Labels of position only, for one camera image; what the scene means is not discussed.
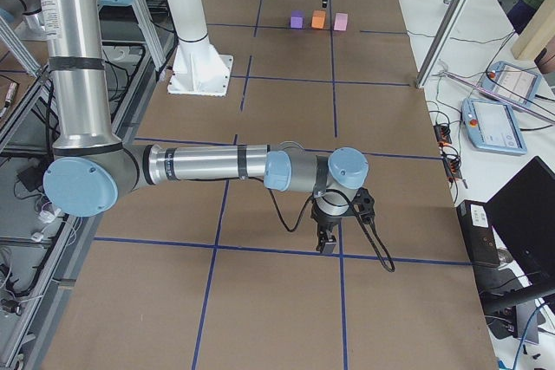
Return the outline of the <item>orange foam block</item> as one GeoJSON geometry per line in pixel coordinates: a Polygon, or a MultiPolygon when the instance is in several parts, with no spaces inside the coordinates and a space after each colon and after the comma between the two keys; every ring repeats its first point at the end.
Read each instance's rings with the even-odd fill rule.
{"type": "Polygon", "coordinates": [[[310,26],[313,29],[325,29],[326,24],[326,11],[325,10],[314,10],[310,26]]]}

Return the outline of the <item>pink foam block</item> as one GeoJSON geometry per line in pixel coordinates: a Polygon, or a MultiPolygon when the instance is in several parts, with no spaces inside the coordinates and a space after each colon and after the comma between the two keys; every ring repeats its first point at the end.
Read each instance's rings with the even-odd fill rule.
{"type": "Polygon", "coordinates": [[[337,12],[334,18],[333,30],[337,32],[345,32],[348,28],[349,15],[347,13],[337,12]]]}

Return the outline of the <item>purple foam block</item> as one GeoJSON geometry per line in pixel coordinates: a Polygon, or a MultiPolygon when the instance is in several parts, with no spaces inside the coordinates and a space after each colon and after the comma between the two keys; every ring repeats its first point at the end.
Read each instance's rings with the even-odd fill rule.
{"type": "Polygon", "coordinates": [[[304,27],[304,13],[301,10],[293,10],[290,15],[290,28],[302,29],[304,27]]]}

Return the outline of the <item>brown paper table cover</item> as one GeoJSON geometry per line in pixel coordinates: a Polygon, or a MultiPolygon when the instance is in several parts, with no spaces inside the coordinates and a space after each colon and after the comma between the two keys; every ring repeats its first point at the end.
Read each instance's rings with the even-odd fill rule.
{"type": "Polygon", "coordinates": [[[86,302],[75,295],[42,368],[174,369],[190,341],[195,369],[494,369],[452,209],[429,227],[422,215],[396,213],[398,234],[435,246],[438,259],[396,269],[385,256],[335,250],[334,230],[368,178],[362,142],[372,116],[383,117],[388,140],[410,130],[391,96],[373,102],[376,83],[336,75],[362,62],[362,46],[339,54],[330,33],[261,28],[265,0],[167,1],[179,44],[163,124],[220,131],[225,144],[125,145],[94,130],[99,89],[78,87],[70,55],[55,55],[62,135],[45,176],[49,197],[86,215],[139,194],[145,204],[130,228],[193,232],[211,214],[215,237],[262,237],[278,226],[252,187],[300,192],[312,204],[316,252],[134,243],[127,258],[125,242],[95,243],[95,254],[113,252],[117,263],[85,271],[113,281],[121,305],[85,328],[86,302]]]}

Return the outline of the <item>long reacher stick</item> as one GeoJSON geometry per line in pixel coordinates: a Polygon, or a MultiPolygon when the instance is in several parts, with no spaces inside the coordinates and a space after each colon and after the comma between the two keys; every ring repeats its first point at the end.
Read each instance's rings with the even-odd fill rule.
{"type": "Polygon", "coordinates": [[[453,81],[457,81],[460,84],[471,88],[472,90],[476,90],[480,94],[487,97],[488,99],[498,101],[498,102],[503,103],[503,104],[507,104],[507,105],[511,106],[513,109],[518,110],[518,111],[520,111],[522,113],[525,113],[525,114],[529,114],[529,115],[531,115],[532,117],[534,117],[536,119],[539,119],[539,120],[542,120],[542,121],[548,123],[549,125],[554,124],[554,112],[552,110],[548,110],[546,107],[543,107],[543,106],[539,105],[538,103],[535,103],[534,99],[532,100],[532,106],[530,108],[524,107],[524,106],[520,105],[518,102],[511,101],[511,100],[503,97],[502,95],[500,95],[498,93],[495,93],[495,92],[492,92],[492,91],[489,91],[489,90],[483,88],[480,85],[480,81],[478,81],[477,83],[473,83],[473,82],[470,81],[469,78],[463,77],[461,75],[457,75],[453,72],[447,71],[446,69],[443,69],[440,72],[440,75],[446,76],[447,78],[449,78],[453,81]]]}

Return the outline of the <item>black computer box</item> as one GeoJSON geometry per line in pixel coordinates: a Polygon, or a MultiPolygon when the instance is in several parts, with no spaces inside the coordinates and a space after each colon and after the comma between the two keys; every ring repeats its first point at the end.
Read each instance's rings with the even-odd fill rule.
{"type": "Polygon", "coordinates": [[[464,200],[456,208],[469,260],[473,265],[498,268],[500,260],[485,205],[464,200]]]}

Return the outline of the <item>black monitor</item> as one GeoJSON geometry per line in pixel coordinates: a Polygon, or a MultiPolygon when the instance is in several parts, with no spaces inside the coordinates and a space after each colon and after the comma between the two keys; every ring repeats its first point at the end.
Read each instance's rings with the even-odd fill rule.
{"type": "Polygon", "coordinates": [[[542,298],[554,303],[554,171],[532,158],[486,203],[494,230],[532,284],[483,302],[491,314],[542,298]]]}

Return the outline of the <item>far teach pendant tablet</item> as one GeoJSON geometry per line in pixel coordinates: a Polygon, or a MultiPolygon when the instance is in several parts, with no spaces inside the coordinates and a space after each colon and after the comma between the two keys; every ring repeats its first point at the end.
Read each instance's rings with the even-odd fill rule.
{"type": "Polygon", "coordinates": [[[495,62],[480,78],[480,85],[530,108],[539,90],[539,74],[509,62],[495,62]]]}

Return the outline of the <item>teach pendant tablet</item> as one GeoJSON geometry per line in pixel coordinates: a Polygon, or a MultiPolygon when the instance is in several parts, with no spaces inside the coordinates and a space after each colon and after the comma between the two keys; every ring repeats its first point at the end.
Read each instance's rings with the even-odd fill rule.
{"type": "Polygon", "coordinates": [[[527,154],[513,109],[507,104],[466,98],[461,115],[467,136],[476,149],[518,156],[527,154]]]}
{"type": "Polygon", "coordinates": [[[509,62],[495,62],[480,78],[480,85],[530,108],[539,90],[539,74],[509,62]]]}

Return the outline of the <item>near teach pendant tablet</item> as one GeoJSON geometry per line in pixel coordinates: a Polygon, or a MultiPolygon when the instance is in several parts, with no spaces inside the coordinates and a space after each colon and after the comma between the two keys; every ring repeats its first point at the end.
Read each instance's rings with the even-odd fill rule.
{"type": "Polygon", "coordinates": [[[518,156],[527,154],[513,109],[507,104],[466,98],[461,115],[467,136],[476,149],[518,156]]]}

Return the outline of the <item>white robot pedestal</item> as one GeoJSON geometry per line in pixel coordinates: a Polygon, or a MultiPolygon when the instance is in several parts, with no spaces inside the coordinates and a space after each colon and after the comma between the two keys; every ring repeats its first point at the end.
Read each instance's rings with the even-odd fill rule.
{"type": "Polygon", "coordinates": [[[178,37],[170,94],[226,95],[233,57],[211,44],[202,0],[167,0],[178,37]]]}

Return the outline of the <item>aluminium frame post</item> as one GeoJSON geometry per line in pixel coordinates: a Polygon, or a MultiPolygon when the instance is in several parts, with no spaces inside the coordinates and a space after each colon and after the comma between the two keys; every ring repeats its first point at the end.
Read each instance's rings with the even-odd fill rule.
{"type": "Polygon", "coordinates": [[[468,0],[450,0],[447,5],[447,11],[441,21],[434,40],[426,54],[424,62],[415,80],[417,88],[424,88],[430,78],[434,66],[440,58],[441,51],[446,46],[449,37],[452,34],[455,24],[457,23],[461,12],[464,10],[468,0]]]}

